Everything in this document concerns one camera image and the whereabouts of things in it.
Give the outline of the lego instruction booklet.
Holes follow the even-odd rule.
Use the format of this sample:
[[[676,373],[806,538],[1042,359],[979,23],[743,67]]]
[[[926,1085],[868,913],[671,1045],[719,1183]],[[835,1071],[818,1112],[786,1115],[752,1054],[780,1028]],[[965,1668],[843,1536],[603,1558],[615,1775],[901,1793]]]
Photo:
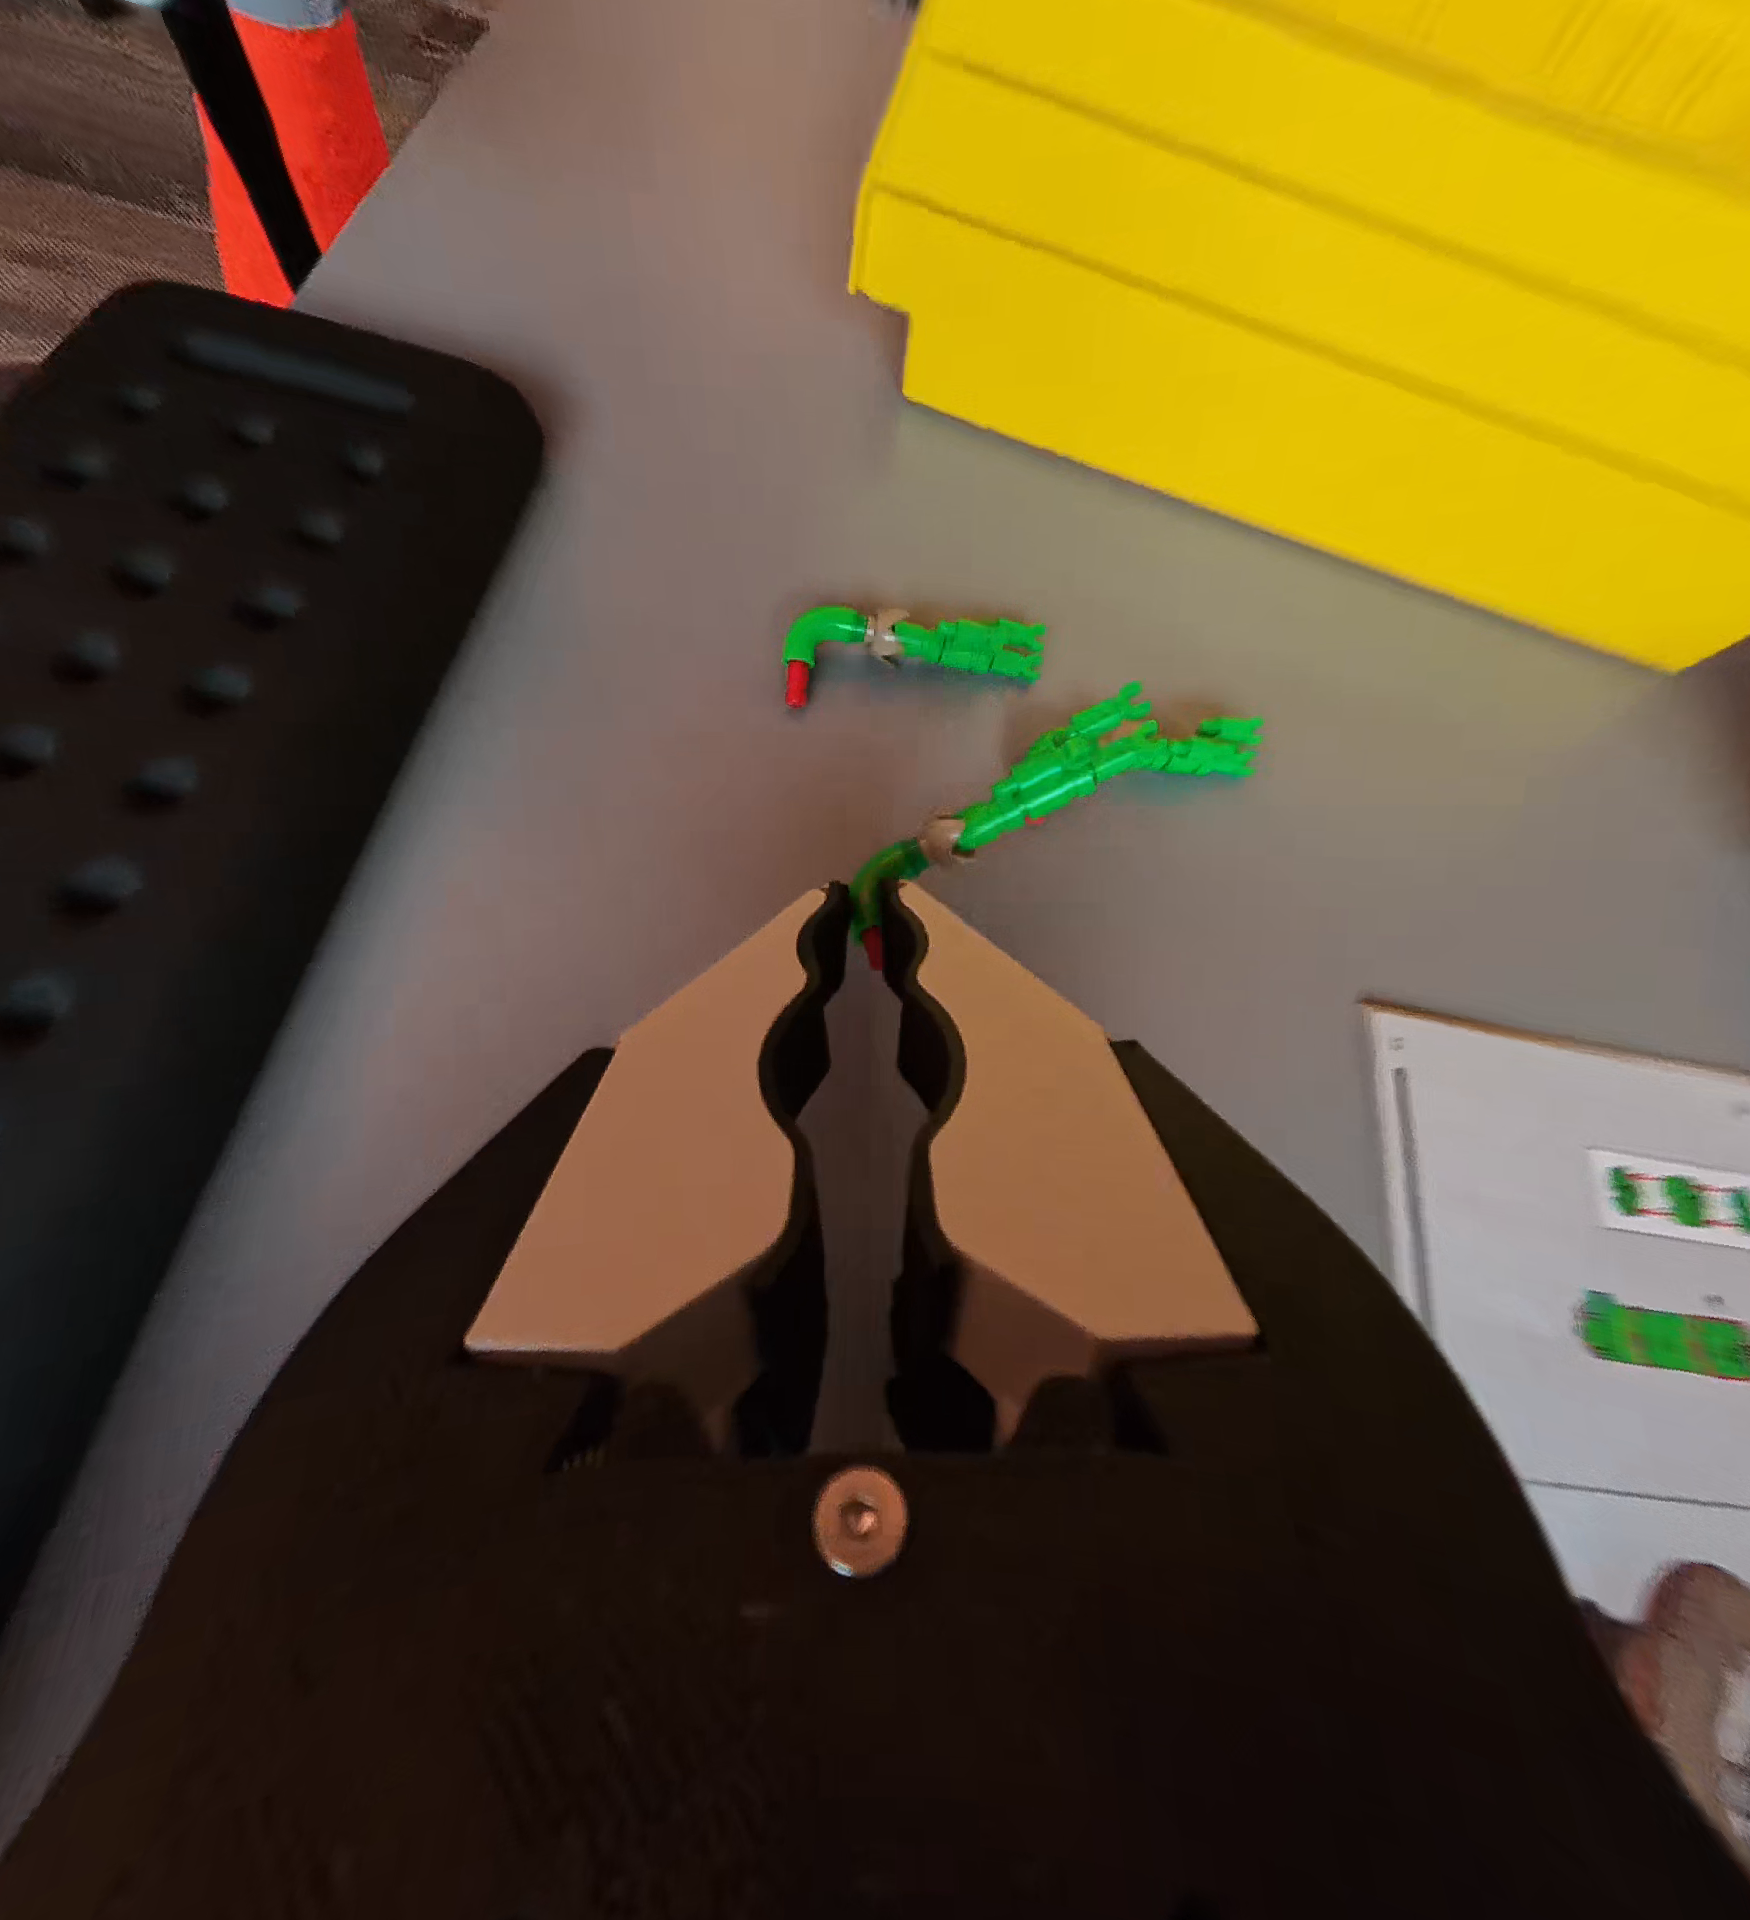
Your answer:
[[[1367,1025],[1395,1287],[1750,1872],[1750,1074]]]

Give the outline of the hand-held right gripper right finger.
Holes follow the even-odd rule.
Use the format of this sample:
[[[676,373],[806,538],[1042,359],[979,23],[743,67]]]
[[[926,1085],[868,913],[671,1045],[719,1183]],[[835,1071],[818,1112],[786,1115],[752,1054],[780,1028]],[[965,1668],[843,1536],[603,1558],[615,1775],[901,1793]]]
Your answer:
[[[918,883],[883,900],[910,1148],[887,1416],[990,1452],[1050,1380],[1255,1351],[1260,1328],[1106,1028]]]

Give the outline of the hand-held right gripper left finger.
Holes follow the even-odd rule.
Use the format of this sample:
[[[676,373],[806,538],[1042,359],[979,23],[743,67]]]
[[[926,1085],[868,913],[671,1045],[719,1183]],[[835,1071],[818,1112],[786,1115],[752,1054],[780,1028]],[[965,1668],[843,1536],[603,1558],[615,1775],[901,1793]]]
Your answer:
[[[808,891],[624,1031],[464,1349],[666,1386],[719,1448],[808,1452],[829,1299],[803,1117],[850,893]]]

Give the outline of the orange padded post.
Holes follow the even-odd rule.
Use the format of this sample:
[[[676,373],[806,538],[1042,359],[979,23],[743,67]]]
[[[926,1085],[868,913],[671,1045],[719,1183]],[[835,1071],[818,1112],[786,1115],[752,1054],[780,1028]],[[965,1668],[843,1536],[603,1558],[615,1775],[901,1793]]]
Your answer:
[[[389,163],[345,1],[156,6],[183,67],[224,288],[287,306]]]

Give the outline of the yellow plastic bin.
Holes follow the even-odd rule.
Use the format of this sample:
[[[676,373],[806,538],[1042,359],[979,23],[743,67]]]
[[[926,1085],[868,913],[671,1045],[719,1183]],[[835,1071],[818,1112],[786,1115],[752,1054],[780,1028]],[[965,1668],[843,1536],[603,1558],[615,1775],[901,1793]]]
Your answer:
[[[1646,666],[1750,635],[1750,3],[922,3],[852,288],[955,420]]]

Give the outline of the green lego bamboo sprig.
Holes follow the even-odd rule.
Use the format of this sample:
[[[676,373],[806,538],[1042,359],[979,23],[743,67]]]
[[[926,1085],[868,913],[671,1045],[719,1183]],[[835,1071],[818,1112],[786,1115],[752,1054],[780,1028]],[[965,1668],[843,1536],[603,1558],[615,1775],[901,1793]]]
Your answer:
[[[1212,714],[1193,732],[1165,734],[1140,682],[1070,714],[1040,732],[982,801],[929,817],[912,837],[863,861],[850,882],[852,933],[872,970],[886,963],[883,889],[929,867],[960,866],[1008,834],[1037,827],[1130,775],[1247,781],[1260,751],[1262,717]]]
[[[1046,627],[1013,616],[919,620],[899,608],[812,607],[792,618],[782,642],[782,699],[789,709],[808,706],[818,659],[829,645],[861,652],[890,670],[924,666],[969,678],[1037,683],[1044,673]]]

